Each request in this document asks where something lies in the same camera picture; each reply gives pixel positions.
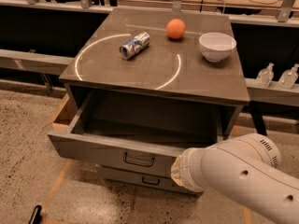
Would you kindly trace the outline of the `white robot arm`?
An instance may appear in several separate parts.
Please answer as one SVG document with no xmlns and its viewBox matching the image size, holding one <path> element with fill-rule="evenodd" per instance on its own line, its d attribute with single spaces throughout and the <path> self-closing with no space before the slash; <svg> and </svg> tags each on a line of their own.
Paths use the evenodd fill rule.
<svg viewBox="0 0 299 224">
<path fill-rule="evenodd" d="M 299 179 L 281 172 L 268 137 L 250 133 L 177 156 L 171 178 L 193 192 L 212 188 L 276 224 L 299 224 Z"/>
</svg>

